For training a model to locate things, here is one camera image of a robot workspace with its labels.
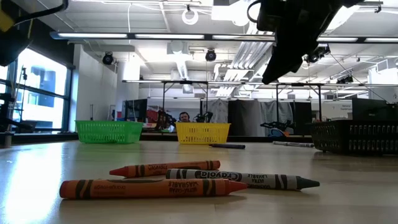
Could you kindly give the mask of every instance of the orange crayon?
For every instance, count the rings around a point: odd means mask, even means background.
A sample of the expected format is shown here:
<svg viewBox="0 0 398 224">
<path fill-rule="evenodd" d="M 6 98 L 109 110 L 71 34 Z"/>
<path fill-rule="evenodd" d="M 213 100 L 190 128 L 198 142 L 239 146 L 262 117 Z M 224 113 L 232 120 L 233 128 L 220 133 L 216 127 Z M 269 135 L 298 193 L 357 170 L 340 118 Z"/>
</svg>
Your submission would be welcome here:
<svg viewBox="0 0 398 224">
<path fill-rule="evenodd" d="M 60 187 L 61 198 L 149 198 L 224 196 L 247 185 L 225 179 L 69 180 Z"/>
<path fill-rule="evenodd" d="M 219 161 L 171 162 L 166 164 L 125 166 L 111 170 L 109 174 L 124 177 L 147 177 L 166 174 L 168 169 L 215 170 L 218 168 L 220 168 Z"/>
</svg>

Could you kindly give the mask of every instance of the ceiling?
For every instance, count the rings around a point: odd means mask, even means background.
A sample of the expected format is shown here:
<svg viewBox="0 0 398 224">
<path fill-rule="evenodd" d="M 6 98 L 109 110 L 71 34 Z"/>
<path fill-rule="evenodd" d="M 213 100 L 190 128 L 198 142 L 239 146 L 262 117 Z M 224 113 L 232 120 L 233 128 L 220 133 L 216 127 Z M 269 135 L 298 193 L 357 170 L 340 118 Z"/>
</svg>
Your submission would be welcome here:
<svg viewBox="0 0 398 224">
<path fill-rule="evenodd" d="M 60 1 L 54 0 L 13 0 L 26 11 L 32 12 L 55 7 Z M 334 30 L 330 35 L 380 35 L 398 36 L 398 1 L 383 0 L 382 12 L 373 13 L 375 7 L 362 7 L 360 12 L 355 12 L 342 26 Z M 204 1 L 203 7 L 192 6 L 192 9 L 199 9 L 207 13 L 198 13 L 198 22 L 194 25 L 187 25 L 182 21 L 182 10 L 185 6 L 164 5 L 164 16 L 159 5 L 137 6 L 130 4 L 103 4 L 101 2 L 80 2 L 71 0 L 70 7 L 58 13 L 59 18 L 52 16 L 43 17 L 40 20 L 48 24 L 55 30 L 62 32 L 128 32 L 127 10 L 129 10 L 131 30 L 130 32 L 172 32 L 172 33 L 213 33 L 213 34 L 245 34 L 249 26 L 239 27 L 231 21 L 214 21 L 211 19 L 212 1 Z M 167 41 L 149 40 L 91 40 L 91 45 L 133 45 L 136 50 L 147 61 L 141 73 L 146 77 L 156 74 L 170 74 L 176 69 L 175 62 L 162 60 L 166 54 Z M 193 60 L 187 62 L 188 70 L 207 70 L 213 71 L 217 63 L 231 63 L 234 56 L 239 51 L 241 42 L 204 42 L 188 41 L 190 50 L 193 53 Z M 217 53 L 217 61 L 213 63 L 205 62 L 207 48 L 214 48 Z M 366 82 L 368 68 L 374 66 L 387 56 L 398 57 L 398 45 L 392 44 L 331 44 L 331 52 L 345 68 L 353 67 L 354 76 L 361 82 Z M 128 53 L 119 54 L 120 58 L 127 58 Z M 308 81 L 308 76 L 312 82 L 325 82 L 332 75 L 342 72 L 344 69 L 333 57 L 326 57 L 320 63 L 307 65 L 297 73 L 288 73 L 281 80 L 286 82 Z"/>
</svg>

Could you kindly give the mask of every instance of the crayon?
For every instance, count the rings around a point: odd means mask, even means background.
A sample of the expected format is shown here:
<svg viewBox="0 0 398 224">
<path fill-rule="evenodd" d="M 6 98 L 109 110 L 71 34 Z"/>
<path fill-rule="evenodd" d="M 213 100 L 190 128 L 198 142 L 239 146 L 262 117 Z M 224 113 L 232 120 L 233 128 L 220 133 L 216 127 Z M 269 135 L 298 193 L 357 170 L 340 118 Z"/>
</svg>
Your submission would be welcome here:
<svg viewBox="0 0 398 224">
<path fill-rule="evenodd" d="M 169 169 L 166 179 L 228 179 L 245 183 L 248 188 L 301 190 L 310 187 L 319 187 L 319 182 L 304 179 L 295 175 L 279 174 L 243 174 L 239 172 L 207 171 L 190 169 Z"/>
<path fill-rule="evenodd" d="M 120 175 L 124 177 L 147 177 L 152 175 L 164 175 L 168 169 L 203 169 L 215 170 L 220 168 L 219 161 L 195 161 L 195 162 L 171 162 L 166 164 L 146 164 L 125 166 L 111 170 L 110 175 Z"/>
<path fill-rule="evenodd" d="M 274 141 L 273 144 L 280 145 L 280 146 L 313 147 L 313 143 L 296 143 L 296 142 Z"/>
<path fill-rule="evenodd" d="M 211 147 L 223 147 L 227 149 L 245 149 L 245 145 L 237 145 L 237 144 L 211 144 Z"/>
<path fill-rule="evenodd" d="M 192 180 L 68 180 L 61 198 L 150 198 L 224 196 L 246 189 L 244 183 L 224 179 Z"/>
</svg>

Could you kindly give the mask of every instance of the person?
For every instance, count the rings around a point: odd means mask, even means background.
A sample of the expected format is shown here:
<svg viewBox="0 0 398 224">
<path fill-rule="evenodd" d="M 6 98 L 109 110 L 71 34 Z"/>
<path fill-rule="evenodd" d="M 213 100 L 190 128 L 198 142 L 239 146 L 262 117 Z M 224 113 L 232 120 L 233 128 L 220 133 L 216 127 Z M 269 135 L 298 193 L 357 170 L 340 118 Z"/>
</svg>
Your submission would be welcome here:
<svg viewBox="0 0 398 224">
<path fill-rule="evenodd" d="M 180 113 L 180 122 L 191 122 L 189 119 L 190 119 L 190 117 L 187 112 Z"/>
</svg>

